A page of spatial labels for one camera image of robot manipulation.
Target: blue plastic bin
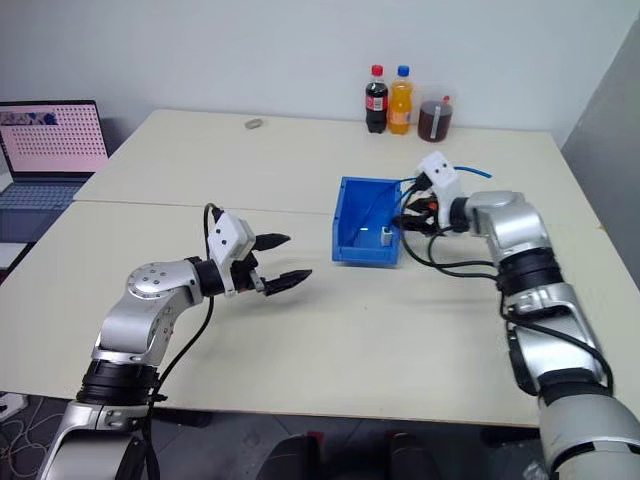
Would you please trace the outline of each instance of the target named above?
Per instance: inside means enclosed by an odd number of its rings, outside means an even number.
[[[333,261],[395,265],[400,232],[391,219],[400,209],[401,194],[397,180],[342,177],[333,216]],[[381,241],[383,227],[391,231],[387,246]]]

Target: robotic arm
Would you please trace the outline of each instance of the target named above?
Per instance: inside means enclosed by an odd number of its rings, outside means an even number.
[[[439,152],[422,161],[418,174],[420,190],[437,197],[440,230],[470,232],[488,243],[510,324],[513,372],[520,389],[538,397],[552,478],[640,478],[640,423],[613,397],[613,376],[600,362],[606,364],[538,212],[520,193],[464,197],[457,173]],[[607,387],[600,383],[605,373]]]
[[[153,402],[163,399],[153,398],[159,388],[157,369],[180,314],[204,297],[233,297],[252,289],[272,295],[311,274],[296,270],[271,281],[258,276],[252,251],[275,248],[290,238],[256,236],[244,220],[211,207],[216,223],[207,238],[207,253],[212,259],[150,263],[129,275],[38,478],[140,478],[149,446],[134,432],[147,421]]]

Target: floor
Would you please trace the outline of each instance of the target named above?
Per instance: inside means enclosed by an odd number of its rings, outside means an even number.
[[[7,442],[18,435],[21,425],[16,420],[35,427],[28,435],[31,442],[46,445],[65,405],[63,400],[29,397],[26,410],[0,425],[0,448],[4,450]],[[523,477],[525,469],[532,462],[542,463],[538,440],[490,447],[481,440],[482,427],[476,425],[243,413],[214,413],[204,428],[163,421],[153,424],[163,478],[185,480],[253,480],[280,440],[307,432],[323,435],[322,453],[328,470],[336,474],[357,470],[357,475],[348,478],[378,480],[383,476],[374,467],[379,467],[384,458],[385,434],[397,431],[413,433],[424,442],[435,457],[443,480],[528,479]],[[24,446],[24,442],[23,436],[14,449]],[[12,476],[5,455],[0,458],[1,480],[35,478]],[[14,456],[14,466],[18,473],[28,474],[37,469],[42,458],[42,448],[25,448]]]

